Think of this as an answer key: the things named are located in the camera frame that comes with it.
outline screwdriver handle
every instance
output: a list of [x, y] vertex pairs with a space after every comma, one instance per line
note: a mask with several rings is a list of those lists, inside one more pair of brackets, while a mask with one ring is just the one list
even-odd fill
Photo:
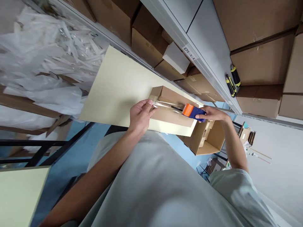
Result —
[[238, 72], [237, 72], [236, 67], [233, 66], [233, 65], [231, 65], [231, 74], [232, 74], [232, 76], [233, 76], [235, 85], [236, 85], [237, 87], [240, 87], [240, 86], [241, 86], [240, 77], [239, 77], [239, 75], [238, 75]]
[[228, 75], [226, 75], [226, 83], [227, 83], [227, 86], [228, 86], [228, 89], [229, 89], [229, 92], [230, 92], [231, 96], [234, 98], [235, 97], [235, 92], [234, 92], [233, 88], [230, 85]]
[[237, 90], [236, 90], [236, 88], [235, 88], [235, 86], [234, 86], [234, 84], [233, 84], [233, 81], [232, 81], [232, 79], [230, 78], [230, 76], [228, 77], [228, 79], [229, 79], [231, 88], [233, 89], [233, 91], [234, 91], [235, 93], [237, 93]]

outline yellow-black screwdriver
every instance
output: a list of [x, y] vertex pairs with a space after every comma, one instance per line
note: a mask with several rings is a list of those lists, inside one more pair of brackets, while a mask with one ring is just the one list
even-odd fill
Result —
[[240, 86], [241, 86], [241, 81], [240, 81], [240, 78], [239, 78], [239, 75], [238, 75], [238, 72], [237, 72], [236, 67], [235, 67], [233, 64], [231, 64], [231, 65], [230, 65], [230, 68], [231, 68], [231, 74], [232, 74], [232, 76], [233, 76], [235, 85], [236, 85], [237, 87], [240, 87]]
[[227, 86], [228, 86], [228, 89], [229, 89], [229, 92], [230, 92], [231, 96], [233, 98], [235, 98], [236, 97], [236, 93], [235, 93], [235, 90], [231, 86], [231, 83], [230, 83], [230, 80], [229, 80], [229, 76], [227, 74], [225, 74], [225, 80], [226, 80], [226, 83], [227, 83]]

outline beige tabletop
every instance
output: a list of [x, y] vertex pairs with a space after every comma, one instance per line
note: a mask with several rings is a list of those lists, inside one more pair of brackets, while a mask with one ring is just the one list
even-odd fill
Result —
[[[203, 106], [173, 84], [110, 46], [84, 103], [80, 119], [128, 127], [130, 108], [140, 100], [147, 99], [152, 88], [158, 86], [165, 86]], [[191, 127], [186, 127], [151, 119], [148, 129], [191, 136], [196, 122], [194, 120]]]

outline left hand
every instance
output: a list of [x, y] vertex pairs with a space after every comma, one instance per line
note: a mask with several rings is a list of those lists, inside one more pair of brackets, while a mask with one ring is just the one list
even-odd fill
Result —
[[144, 135], [149, 126], [149, 119], [157, 111], [157, 108], [150, 111], [152, 107], [151, 99], [142, 100], [134, 105], [130, 109], [130, 125], [128, 130]]

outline wooden stick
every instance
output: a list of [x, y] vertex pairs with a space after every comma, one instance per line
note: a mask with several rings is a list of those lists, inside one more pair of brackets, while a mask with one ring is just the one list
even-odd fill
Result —
[[[259, 159], [262, 159], [263, 161], [266, 161], [265, 159], [263, 158], [260, 158], [259, 156], [257, 156]], [[267, 163], [271, 164], [270, 162], [266, 161]]]
[[255, 151], [255, 152], [257, 152], [257, 153], [259, 153], [259, 154], [261, 154], [261, 155], [263, 155], [263, 156], [265, 156], [265, 157], [267, 157], [267, 158], [269, 158], [269, 159], [271, 159], [271, 160], [272, 160], [272, 158], [271, 158], [271, 157], [268, 157], [267, 155], [265, 155], [265, 154], [263, 154], [263, 153], [261, 153], [261, 152], [258, 152], [257, 150], [252, 149], [251, 147], [250, 147], [249, 149], [251, 149], [251, 150], [253, 150], [253, 151]]

